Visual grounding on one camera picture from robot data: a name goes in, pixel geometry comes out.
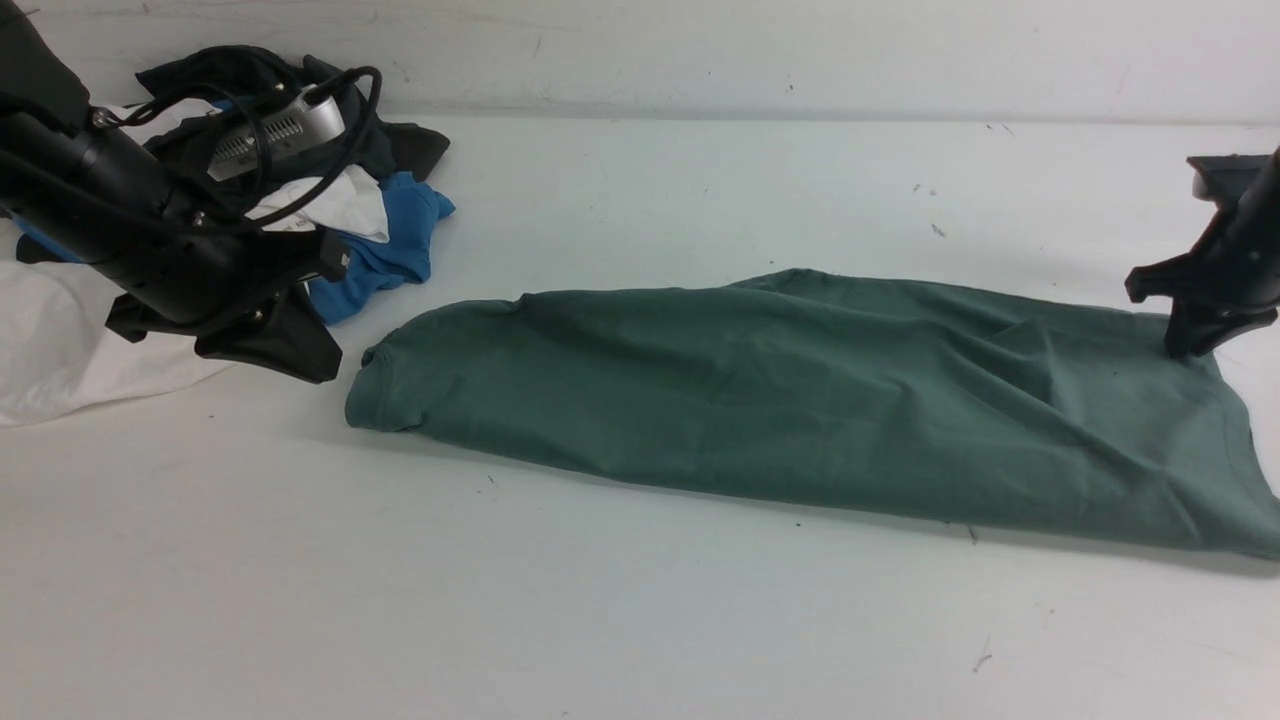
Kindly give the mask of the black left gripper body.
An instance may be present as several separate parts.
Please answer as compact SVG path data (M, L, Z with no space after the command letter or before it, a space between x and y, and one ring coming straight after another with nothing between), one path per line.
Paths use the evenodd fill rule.
M129 342L148 333L207 337L223 332L301 338L325 336L307 281L339 281L349 250L329 228L307 232L179 234L141 245L106 266L124 290L108 329Z

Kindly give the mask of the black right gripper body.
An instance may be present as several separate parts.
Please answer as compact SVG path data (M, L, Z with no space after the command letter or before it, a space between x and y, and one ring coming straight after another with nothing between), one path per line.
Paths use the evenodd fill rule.
M1238 202L1216 213L1192 252L1201 261L1202 305L1229 310L1277 309L1277 152Z

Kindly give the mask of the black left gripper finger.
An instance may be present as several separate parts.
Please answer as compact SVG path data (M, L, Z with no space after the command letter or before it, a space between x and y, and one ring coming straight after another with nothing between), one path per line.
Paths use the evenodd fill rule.
M241 319L195 342L211 360L248 364L312 384L337 378L343 357L301 284L273 295Z

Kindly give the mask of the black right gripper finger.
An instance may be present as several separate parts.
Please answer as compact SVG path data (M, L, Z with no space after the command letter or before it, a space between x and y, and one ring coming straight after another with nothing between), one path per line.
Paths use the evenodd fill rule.
M1135 266L1125 278L1124 290L1133 304L1143 304L1151 297L1171 299L1175 304L1201 302L1201 260L1192 252L1184 252Z
M1165 352L1172 359L1203 357L1228 341L1271 327L1276 320L1276 307L1247 311L1174 302L1164 337Z

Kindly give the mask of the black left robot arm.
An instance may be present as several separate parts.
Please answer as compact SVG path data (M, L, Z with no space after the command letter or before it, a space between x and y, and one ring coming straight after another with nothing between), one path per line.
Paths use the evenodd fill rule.
M314 384L337 377L340 346L305 290L346 275L337 233L275 231L293 208L251 219L201 170L157 160L91 104L13 1L3 4L3 209L122 291L105 325L123 340L179 336L204 359Z

